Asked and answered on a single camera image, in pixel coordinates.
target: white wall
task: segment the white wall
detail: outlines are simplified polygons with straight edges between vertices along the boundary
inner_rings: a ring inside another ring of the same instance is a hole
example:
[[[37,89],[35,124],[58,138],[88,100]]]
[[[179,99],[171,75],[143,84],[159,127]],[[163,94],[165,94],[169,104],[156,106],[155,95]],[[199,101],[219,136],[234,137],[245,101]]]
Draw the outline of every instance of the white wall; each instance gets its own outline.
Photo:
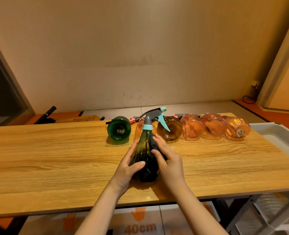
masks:
[[[0,0],[0,49],[36,113],[241,98],[289,0]]]

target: wooden table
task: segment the wooden table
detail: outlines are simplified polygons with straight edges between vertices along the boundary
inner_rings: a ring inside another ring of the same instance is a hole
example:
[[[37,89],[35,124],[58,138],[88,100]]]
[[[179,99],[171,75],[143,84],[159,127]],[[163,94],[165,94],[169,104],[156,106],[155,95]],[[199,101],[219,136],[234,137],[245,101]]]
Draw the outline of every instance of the wooden table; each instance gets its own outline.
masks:
[[[0,127],[0,217],[87,209],[133,143],[107,135],[105,121]],[[170,144],[201,199],[289,190],[289,157],[252,130],[241,140]],[[118,205],[173,201],[160,181],[132,182]]]

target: spray nozzle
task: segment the spray nozzle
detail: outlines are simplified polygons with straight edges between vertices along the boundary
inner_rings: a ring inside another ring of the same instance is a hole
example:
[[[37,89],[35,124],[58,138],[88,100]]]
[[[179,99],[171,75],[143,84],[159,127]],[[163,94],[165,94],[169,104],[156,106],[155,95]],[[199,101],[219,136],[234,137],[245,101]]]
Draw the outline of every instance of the spray nozzle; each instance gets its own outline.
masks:
[[[153,110],[149,110],[145,113],[143,113],[140,117],[143,117],[144,115],[146,115],[147,117],[149,116],[150,120],[153,120],[154,118],[158,118],[158,121],[162,124],[162,126],[170,132],[170,129],[168,128],[168,126],[166,125],[166,122],[164,121],[163,118],[163,113],[166,111],[166,107],[161,107],[161,108],[156,108]]]

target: green spray bottle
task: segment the green spray bottle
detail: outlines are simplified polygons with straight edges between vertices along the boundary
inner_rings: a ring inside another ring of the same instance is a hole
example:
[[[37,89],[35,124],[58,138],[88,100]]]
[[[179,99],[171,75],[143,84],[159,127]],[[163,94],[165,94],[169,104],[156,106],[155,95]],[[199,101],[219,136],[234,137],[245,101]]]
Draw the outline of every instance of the green spray bottle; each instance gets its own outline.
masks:
[[[130,165],[140,161],[146,162],[145,166],[133,176],[134,179],[140,182],[152,182],[155,181],[158,176],[158,162],[156,161],[155,156],[151,153],[151,150],[159,149],[156,142],[153,140],[151,120],[157,119],[166,130],[170,131],[163,118],[162,112],[164,111],[166,111],[166,108],[161,107],[147,111],[140,116],[143,117],[146,115],[139,143],[130,162]]]

